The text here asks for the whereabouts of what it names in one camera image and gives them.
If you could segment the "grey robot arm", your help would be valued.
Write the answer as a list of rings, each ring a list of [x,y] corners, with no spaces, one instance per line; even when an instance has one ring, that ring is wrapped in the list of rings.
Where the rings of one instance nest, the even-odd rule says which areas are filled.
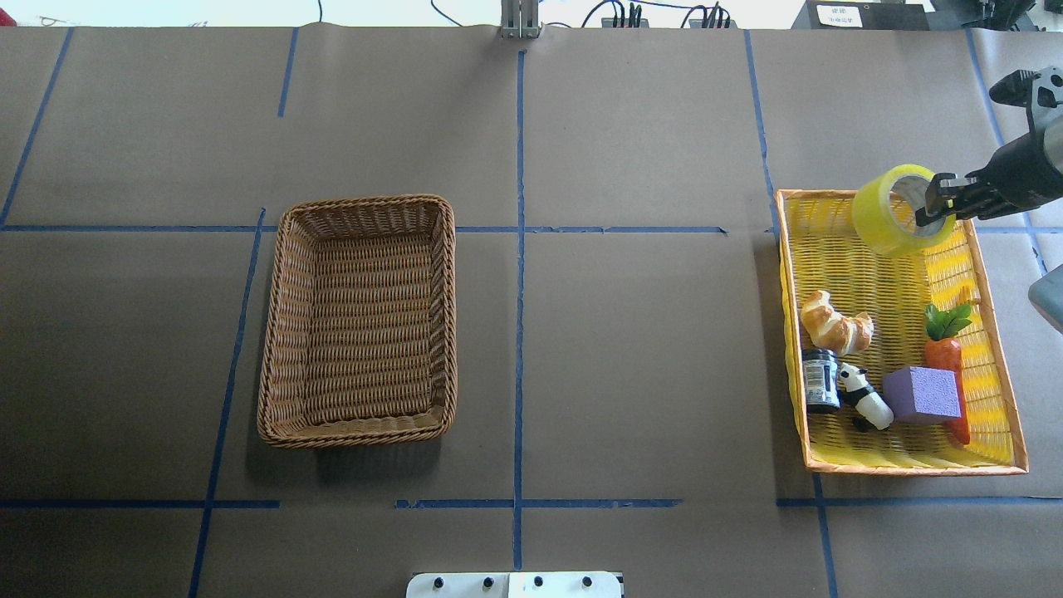
[[[998,149],[983,168],[938,173],[914,210],[922,233],[948,217],[990,220],[1033,211],[1062,197],[1061,118],[1033,121],[1030,131]]]

